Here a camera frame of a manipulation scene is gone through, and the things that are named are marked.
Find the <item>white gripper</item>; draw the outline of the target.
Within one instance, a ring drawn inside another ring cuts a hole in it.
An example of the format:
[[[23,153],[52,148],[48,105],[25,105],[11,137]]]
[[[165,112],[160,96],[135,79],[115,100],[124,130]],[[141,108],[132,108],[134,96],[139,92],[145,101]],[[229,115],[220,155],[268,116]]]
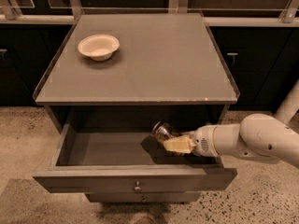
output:
[[[191,138],[186,135],[171,138],[163,142],[167,151],[177,153],[193,153],[203,157],[218,157],[219,154],[214,146],[214,131],[216,125],[207,125],[191,132]]]

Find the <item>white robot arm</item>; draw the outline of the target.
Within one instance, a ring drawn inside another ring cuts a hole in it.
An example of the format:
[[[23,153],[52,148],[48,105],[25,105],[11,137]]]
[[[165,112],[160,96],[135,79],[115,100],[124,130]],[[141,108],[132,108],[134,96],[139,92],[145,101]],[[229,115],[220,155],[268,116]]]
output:
[[[287,124],[299,110],[299,81],[274,116],[251,114],[238,124],[207,125],[163,142],[168,151],[247,161],[285,161],[299,167],[299,133]]]

